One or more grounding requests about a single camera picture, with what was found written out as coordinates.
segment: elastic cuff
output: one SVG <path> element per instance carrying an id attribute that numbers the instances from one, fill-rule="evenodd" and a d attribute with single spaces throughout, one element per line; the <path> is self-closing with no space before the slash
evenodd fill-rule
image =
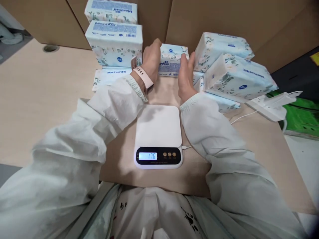
<path id="1" fill-rule="evenodd" d="M 133 88 L 133 90 L 137 93 L 137 95 L 141 98 L 141 100 L 145 103 L 148 100 L 146 99 L 144 93 L 141 91 L 141 88 L 137 84 L 136 80 L 131 75 L 126 75 L 123 77 L 126 82 Z"/>
<path id="2" fill-rule="evenodd" d="M 184 104 L 180 106 L 180 111 L 187 111 L 189 108 L 196 104 L 199 99 L 206 97 L 204 93 L 197 93 L 196 95 L 193 95 L 191 98 L 189 98 L 187 101 L 185 101 Z"/>

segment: wooden table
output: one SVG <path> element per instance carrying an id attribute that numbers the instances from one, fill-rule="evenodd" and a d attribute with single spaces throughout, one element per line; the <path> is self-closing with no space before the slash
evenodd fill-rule
<path id="1" fill-rule="evenodd" d="M 90 50 L 60 47 L 44 53 L 43 45 L 30 41 L 0 65 L 0 163 L 26 166 L 30 149 L 50 128 L 66 122 L 78 98 L 93 95 L 95 69 Z M 150 104 L 180 105 L 177 79 L 160 77 L 149 95 Z M 253 112 L 242 109 L 227 114 L 234 119 Z M 238 120 L 234 127 L 269 171 L 293 211 L 315 213 L 316 209 L 296 167 L 278 123 L 258 113 Z M 209 196 L 205 175 L 210 169 L 193 149 L 184 151 L 184 163 L 174 170 L 141 170 L 133 162 L 136 122 L 130 124 L 107 151 L 100 178 L 105 181 L 148 187 L 157 186 L 184 194 Z M 189 145 L 183 134 L 183 145 Z"/>

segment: digital number display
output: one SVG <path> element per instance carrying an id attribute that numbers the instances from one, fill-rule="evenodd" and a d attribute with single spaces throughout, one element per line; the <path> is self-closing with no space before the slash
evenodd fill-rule
<path id="1" fill-rule="evenodd" d="M 139 160 L 157 160 L 157 153 L 139 153 Z"/>

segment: digital kitchen scale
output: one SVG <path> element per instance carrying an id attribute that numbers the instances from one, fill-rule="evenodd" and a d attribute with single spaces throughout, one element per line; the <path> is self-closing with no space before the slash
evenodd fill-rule
<path id="1" fill-rule="evenodd" d="M 176 169 L 183 163 L 179 111 L 144 105 L 137 116 L 134 163 L 141 169 Z"/>

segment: floral tissue packaging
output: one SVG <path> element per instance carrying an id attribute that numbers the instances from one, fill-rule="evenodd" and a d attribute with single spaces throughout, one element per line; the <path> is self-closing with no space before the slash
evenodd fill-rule
<path id="1" fill-rule="evenodd" d="M 197 83 L 197 81 L 203 76 L 204 76 L 204 73 L 194 71 L 193 72 L 193 85 L 195 85 Z"/>
<path id="2" fill-rule="evenodd" d="M 194 71 L 206 72 L 222 53 L 247 60 L 255 56 L 244 38 L 204 32 L 195 50 Z"/>
<path id="3" fill-rule="evenodd" d="M 132 72 L 128 67 L 107 67 L 102 70 L 96 70 L 92 90 L 95 92 L 102 85 L 113 85 L 120 77 Z"/>
<path id="4" fill-rule="evenodd" d="M 266 67 L 232 54 L 222 54 L 204 73 L 206 92 L 245 103 L 278 87 Z"/>
<path id="5" fill-rule="evenodd" d="M 91 21 L 85 37 L 102 66 L 131 67 L 134 56 L 142 64 L 141 25 Z"/>
<path id="6" fill-rule="evenodd" d="M 189 59 L 188 48 L 186 46 L 177 46 L 162 44 L 160 47 L 159 76 L 177 77 L 180 68 L 180 58 L 186 54 Z"/>
<path id="7" fill-rule="evenodd" d="M 197 90 L 198 92 L 204 92 L 204 78 L 200 77 L 199 80 L 197 81 L 197 83 L 194 85 L 195 90 Z M 220 113 L 227 113 L 229 111 L 232 110 L 236 110 L 240 108 L 240 103 L 236 102 L 236 101 L 232 101 L 211 93 L 207 93 L 204 92 L 206 94 L 207 97 L 213 99 L 214 101 L 216 101 L 216 103 L 218 104 L 218 111 Z"/>
<path id="8" fill-rule="evenodd" d="M 110 0 L 88 0 L 84 11 L 92 20 L 137 24 L 137 4 Z"/>

